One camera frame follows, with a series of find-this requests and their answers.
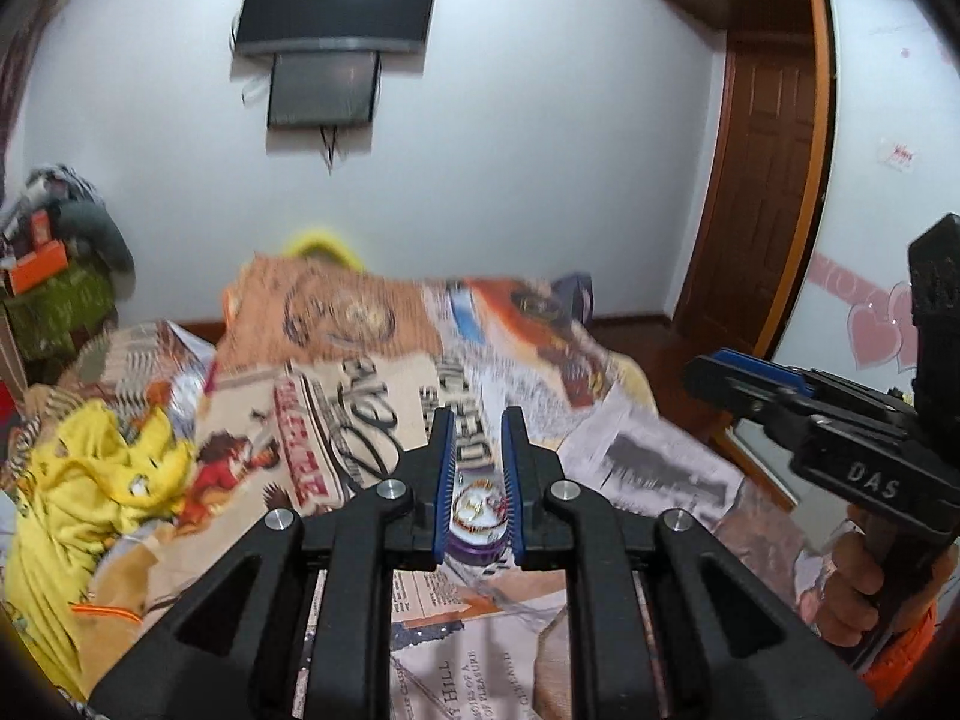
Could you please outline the orange sleeve forearm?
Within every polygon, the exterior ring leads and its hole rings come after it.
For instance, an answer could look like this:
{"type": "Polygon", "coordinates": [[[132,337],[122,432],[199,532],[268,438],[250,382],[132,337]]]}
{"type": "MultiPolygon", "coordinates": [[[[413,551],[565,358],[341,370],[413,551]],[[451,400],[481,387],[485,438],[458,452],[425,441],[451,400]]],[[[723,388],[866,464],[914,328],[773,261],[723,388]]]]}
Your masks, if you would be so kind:
{"type": "Polygon", "coordinates": [[[874,695],[875,703],[885,706],[918,665],[937,631],[937,603],[933,601],[924,616],[903,635],[892,640],[862,675],[862,681],[874,695]]]}

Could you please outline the right hand holding gripper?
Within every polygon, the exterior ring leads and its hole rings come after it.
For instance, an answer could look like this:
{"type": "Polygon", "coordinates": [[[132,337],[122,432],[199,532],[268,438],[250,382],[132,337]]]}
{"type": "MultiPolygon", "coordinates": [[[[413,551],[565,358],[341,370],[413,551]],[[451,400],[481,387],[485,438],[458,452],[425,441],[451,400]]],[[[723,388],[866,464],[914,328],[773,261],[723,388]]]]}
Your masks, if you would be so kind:
{"type": "MultiPolygon", "coordinates": [[[[866,512],[850,504],[846,514],[856,525],[857,532],[841,535],[833,546],[835,570],[823,587],[815,625],[820,637],[828,644],[852,649],[867,632],[877,628],[878,611],[871,600],[884,587],[885,577],[866,548],[866,512]]],[[[893,632],[903,634],[923,619],[929,606],[937,600],[942,585],[950,577],[953,564],[955,550],[940,556],[931,569],[928,585],[901,606],[892,622],[893,632]]]]}

